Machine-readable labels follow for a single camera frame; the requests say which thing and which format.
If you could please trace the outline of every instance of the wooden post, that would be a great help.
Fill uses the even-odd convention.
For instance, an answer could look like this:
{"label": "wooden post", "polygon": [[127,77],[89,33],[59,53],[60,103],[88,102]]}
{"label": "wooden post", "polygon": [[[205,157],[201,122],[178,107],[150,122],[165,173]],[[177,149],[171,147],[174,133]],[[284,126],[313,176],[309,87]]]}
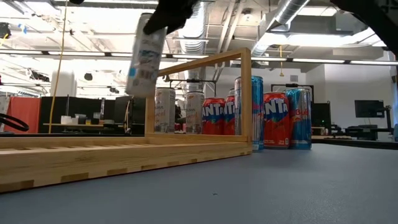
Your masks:
{"label": "wooden post", "polygon": [[241,56],[241,77],[242,77],[242,135],[252,141],[252,111],[251,111],[251,52],[243,49]]}

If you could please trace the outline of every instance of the gray table surface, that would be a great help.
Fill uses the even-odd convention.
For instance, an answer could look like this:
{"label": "gray table surface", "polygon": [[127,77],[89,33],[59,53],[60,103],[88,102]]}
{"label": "gray table surface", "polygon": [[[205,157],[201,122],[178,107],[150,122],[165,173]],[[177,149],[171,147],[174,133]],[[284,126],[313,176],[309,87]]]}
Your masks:
{"label": "gray table surface", "polygon": [[314,144],[0,195],[2,224],[398,223],[398,151]]}

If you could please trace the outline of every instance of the wooden rack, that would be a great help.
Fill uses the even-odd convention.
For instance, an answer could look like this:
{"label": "wooden rack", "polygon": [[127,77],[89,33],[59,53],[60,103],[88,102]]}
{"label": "wooden rack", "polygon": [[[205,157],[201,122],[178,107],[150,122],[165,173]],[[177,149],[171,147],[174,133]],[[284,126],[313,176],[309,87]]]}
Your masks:
{"label": "wooden rack", "polygon": [[241,59],[242,136],[158,134],[154,99],[146,99],[145,137],[0,138],[0,192],[251,154],[251,53],[212,55],[159,72],[159,77]]}

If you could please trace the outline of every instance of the energy drink can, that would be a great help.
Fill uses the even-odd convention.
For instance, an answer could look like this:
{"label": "energy drink can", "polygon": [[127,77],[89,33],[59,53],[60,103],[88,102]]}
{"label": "energy drink can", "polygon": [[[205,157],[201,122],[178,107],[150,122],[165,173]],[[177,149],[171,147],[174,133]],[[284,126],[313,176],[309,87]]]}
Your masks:
{"label": "energy drink can", "polygon": [[174,133],[175,90],[156,88],[155,91],[155,132]]}
{"label": "energy drink can", "polygon": [[289,139],[289,101],[285,93],[265,93],[264,148],[287,149]]}
{"label": "energy drink can", "polygon": [[223,98],[207,98],[202,109],[202,134],[224,134],[224,107]]}
{"label": "energy drink can", "polygon": [[[252,145],[253,151],[264,149],[264,101],[261,77],[251,77],[252,98]],[[235,79],[235,134],[241,135],[242,128],[242,79]]]}
{"label": "energy drink can", "polygon": [[136,40],[127,76],[126,93],[128,95],[147,97],[153,96],[155,93],[166,28],[146,35],[143,28],[151,15],[151,13],[142,13],[138,21]]}
{"label": "energy drink can", "polygon": [[226,97],[224,117],[225,117],[224,135],[235,135],[235,96],[234,95],[229,95]]}
{"label": "energy drink can", "polygon": [[204,102],[205,94],[201,91],[191,91],[185,96],[187,134],[201,134],[201,111]]}
{"label": "energy drink can", "polygon": [[285,93],[289,100],[290,148],[311,149],[311,93],[302,88]]}

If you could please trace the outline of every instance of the ceiling light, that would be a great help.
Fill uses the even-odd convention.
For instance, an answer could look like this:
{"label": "ceiling light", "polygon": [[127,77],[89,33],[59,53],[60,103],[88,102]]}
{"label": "ceiling light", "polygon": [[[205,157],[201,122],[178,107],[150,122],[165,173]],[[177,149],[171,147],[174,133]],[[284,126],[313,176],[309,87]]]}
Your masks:
{"label": "ceiling light", "polygon": [[[49,52],[50,55],[61,55],[61,52]],[[102,52],[63,52],[69,56],[105,56]]]}
{"label": "ceiling light", "polygon": [[205,58],[208,57],[209,55],[173,55],[173,58],[187,58],[187,59],[200,59],[200,58]]}
{"label": "ceiling light", "polygon": [[38,50],[0,50],[0,54],[42,54]]}
{"label": "ceiling light", "polygon": [[311,59],[311,58],[293,58],[293,62],[308,62],[308,63],[344,63],[344,60],[335,60],[335,59]]}
{"label": "ceiling light", "polygon": [[132,57],[132,53],[112,53],[113,57]]}
{"label": "ceiling light", "polygon": [[397,66],[398,62],[386,62],[386,61],[368,61],[368,60],[352,60],[352,65],[390,65]]}
{"label": "ceiling light", "polygon": [[252,61],[260,61],[260,62],[286,62],[287,58],[278,58],[278,57],[252,57]]}

